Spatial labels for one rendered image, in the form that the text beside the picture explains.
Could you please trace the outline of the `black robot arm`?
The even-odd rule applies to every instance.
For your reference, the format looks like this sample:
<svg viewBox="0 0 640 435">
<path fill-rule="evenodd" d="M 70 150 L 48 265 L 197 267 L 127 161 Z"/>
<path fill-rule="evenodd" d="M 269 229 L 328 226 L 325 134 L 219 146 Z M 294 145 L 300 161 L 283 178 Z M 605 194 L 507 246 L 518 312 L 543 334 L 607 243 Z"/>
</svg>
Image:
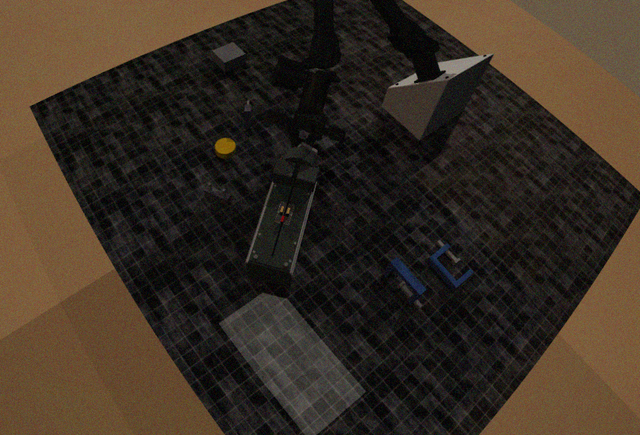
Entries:
<svg viewBox="0 0 640 435">
<path fill-rule="evenodd" d="M 426 36 L 416 22 L 407 18 L 395 0 L 370 1 L 389 25 L 391 34 L 387 36 L 387 40 L 392 43 L 394 50 L 404 53 L 407 59 L 412 58 L 418 77 L 414 83 L 434 80 L 445 73 L 440 71 L 435 55 L 435 52 L 439 52 L 438 42 Z M 333 0 L 313 0 L 313 3 L 314 34 L 309 56 L 302 63 L 288 57 L 279 57 L 273 70 L 271 84 L 293 91 L 304 85 L 303 94 L 326 100 L 331 82 L 340 83 L 336 72 L 332 71 L 329 74 L 317 71 L 314 74 L 305 70 L 335 67 L 340 62 L 340 47 L 333 27 Z M 314 109 L 308 104 L 303 101 L 297 109 L 292 127 L 305 132 L 323 130 L 328 115 L 322 113 L 322 106 L 318 105 Z"/>
</svg>

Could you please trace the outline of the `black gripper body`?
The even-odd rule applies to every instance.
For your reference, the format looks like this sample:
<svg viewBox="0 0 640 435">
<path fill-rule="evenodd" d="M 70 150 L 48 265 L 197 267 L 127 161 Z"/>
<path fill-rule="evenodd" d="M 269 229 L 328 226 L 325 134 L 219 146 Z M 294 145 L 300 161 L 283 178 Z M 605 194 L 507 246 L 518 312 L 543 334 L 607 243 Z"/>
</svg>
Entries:
<svg viewBox="0 0 640 435">
<path fill-rule="evenodd" d="M 303 101 L 308 102 L 308 106 L 312 107 L 314 109 L 317 108 L 317 106 L 322 106 L 324 108 L 325 105 L 325 100 L 315 97 L 315 96 L 310 96 L 307 94 L 303 94 L 301 93 L 301 97 L 300 97 L 300 102 L 298 105 L 298 108 L 300 107 L 300 105 L 302 105 Z M 297 109 L 298 109 L 297 108 Z M 286 129 L 288 130 L 292 130 L 297 132 L 298 129 L 295 129 L 292 127 L 292 123 L 293 123 L 293 118 L 288 118 L 286 117 L 285 113 L 279 112 L 279 111 L 268 111 L 265 114 L 265 121 L 273 123 L 273 124 L 285 124 L 286 125 Z M 335 127 L 330 126 L 330 128 L 324 128 L 323 130 L 319 130 L 319 129 L 315 129 L 311 135 L 312 136 L 317 136 L 317 137 L 322 137 L 324 135 L 329 136 L 329 138 L 331 140 L 337 140 L 340 142 L 344 142 L 344 138 L 346 136 L 346 132 L 343 129 L 338 129 Z"/>
</svg>

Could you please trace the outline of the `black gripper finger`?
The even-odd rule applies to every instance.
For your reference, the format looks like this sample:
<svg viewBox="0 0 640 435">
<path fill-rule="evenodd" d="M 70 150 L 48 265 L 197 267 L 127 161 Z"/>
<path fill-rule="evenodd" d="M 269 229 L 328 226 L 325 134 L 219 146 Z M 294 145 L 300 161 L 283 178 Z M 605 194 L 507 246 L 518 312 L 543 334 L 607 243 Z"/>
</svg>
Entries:
<svg viewBox="0 0 640 435">
<path fill-rule="evenodd" d="M 307 137 L 306 144 L 311 146 L 316 140 L 321 140 L 321 139 L 322 137 L 312 136 L 311 134 L 309 134 Z"/>
<path fill-rule="evenodd" d="M 296 145 L 298 143 L 298 138 L 299 138 L 300 131 L 295 132 L 295 131 L 288 130 L 288 129 L 285 129 L 285 131 L 289 133 L 290 141 L 291 141 L 291 147 L 296 147 Z"/>
</svg>

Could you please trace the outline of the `yellow short cylinder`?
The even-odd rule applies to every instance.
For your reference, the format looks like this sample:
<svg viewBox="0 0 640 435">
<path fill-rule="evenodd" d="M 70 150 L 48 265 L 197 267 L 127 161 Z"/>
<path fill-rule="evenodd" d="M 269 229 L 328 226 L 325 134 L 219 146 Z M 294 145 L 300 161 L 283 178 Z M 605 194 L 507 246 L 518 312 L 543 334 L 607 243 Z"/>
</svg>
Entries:
<svg viewBox="0 0 640 435">
<path fill-rule="evenodd" d="M 235 155 L 236 144 L 230 138 L 221 138 L 215 144 L 216 156 L 223 159 L 232 158 Z"/>
</svg>

